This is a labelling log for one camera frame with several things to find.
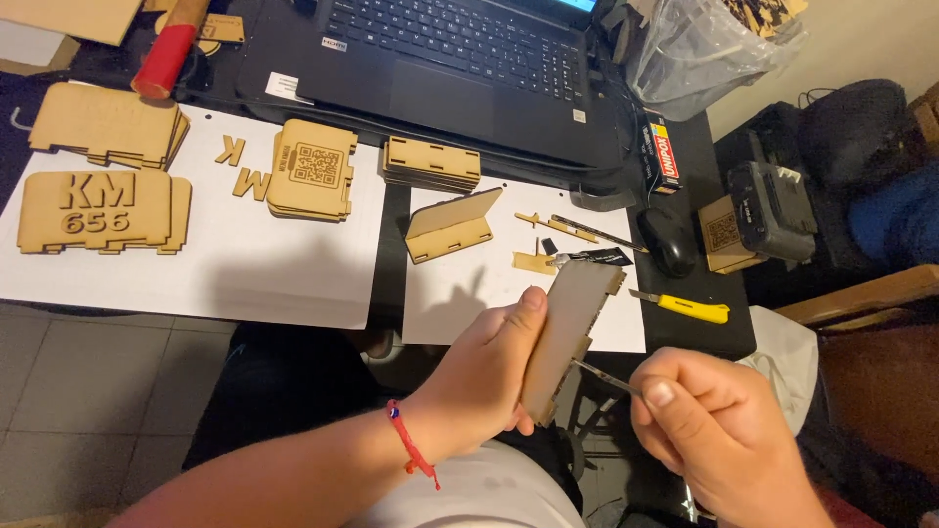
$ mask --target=hammer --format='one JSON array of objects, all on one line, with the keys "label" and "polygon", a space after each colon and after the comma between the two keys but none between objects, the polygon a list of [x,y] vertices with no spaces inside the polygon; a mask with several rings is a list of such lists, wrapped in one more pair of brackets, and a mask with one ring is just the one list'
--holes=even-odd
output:
[{"label": "hammer", "polygon": [[209,0],[178,0],[166,26],[153,42],[143,66],[131,81],[133,91],[150,99],[167,99],[199,28],[206,18]]}]

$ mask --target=tile floor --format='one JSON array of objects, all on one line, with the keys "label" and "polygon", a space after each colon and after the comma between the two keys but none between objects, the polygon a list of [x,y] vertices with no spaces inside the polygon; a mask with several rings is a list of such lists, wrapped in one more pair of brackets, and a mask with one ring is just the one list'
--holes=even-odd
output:
[{"label": "tile floor", "polygon": [[[0,522],[131,504],[177,474],[234,327],[0,303]],[[408,388],[433,369],[428,354],[406,352],[368,360],[379,381]],[[575,380],[562,391],[559,424],[575,391]],[[586,514],[622,496],[628,475],[624,460],[596,462],[580,480]]]}]

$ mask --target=white shirt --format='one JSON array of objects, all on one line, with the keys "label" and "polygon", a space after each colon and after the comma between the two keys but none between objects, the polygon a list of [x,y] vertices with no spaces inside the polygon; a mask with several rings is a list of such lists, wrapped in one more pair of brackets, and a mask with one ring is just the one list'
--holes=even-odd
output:
[{"label": "white shirt", "polygon": [[584,528],[554,479],[504,443],[489,441],[435,469],[440,491],[416,471],[346,528]]}]

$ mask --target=hand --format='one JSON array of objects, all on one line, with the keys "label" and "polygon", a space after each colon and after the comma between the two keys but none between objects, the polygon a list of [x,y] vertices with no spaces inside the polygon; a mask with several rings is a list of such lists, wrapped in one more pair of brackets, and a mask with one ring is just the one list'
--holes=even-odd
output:
[{"label": "hand", "polygon": [[430,378],[402,402],[413,409],[402,409],[406,422],[416,412],[432,423],[425,435],[448,445],[438,451],[444,458],[471,452],[502,430],[518,427],[532,434],[534,423],[518,398],[546,314],[547,295],[539,287],[526,289],[516,304],[480,313]]},{"label": "hand", "polygon": [[629,380],[639,441],[722,520],[741,528],[832,526],[769,383],[756,370],[660,349]]}]

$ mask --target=red bracelet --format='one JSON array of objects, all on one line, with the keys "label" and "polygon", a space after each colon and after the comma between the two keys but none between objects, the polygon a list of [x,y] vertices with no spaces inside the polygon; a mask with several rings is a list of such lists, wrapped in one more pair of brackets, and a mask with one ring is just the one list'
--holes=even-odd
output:
[{"label": "red bracelet", "polygon": [[437,472],[434,471],[434,466],[428,464],[427,460],[423,459],[421,452],[417,450],[414,442],[411,441],[408,430],[405,429],[405,423],[401,419],[401,410],[398,409],[398,400],[388,400],[388,405],[385,407],[385,410],[388,411],[388,419],[392,421],[394,430],[398,431],[398,436],[401,437],[401,442],[405,445],[405,449],[408,450],[408,455],[411,457],[411,460],[405,464],[405,471],[408,472],[408,474],[414,474],[415,467],[421,468],[423,474],[434,479],[437,491],[440,491],[440,482],[437,480]]}]

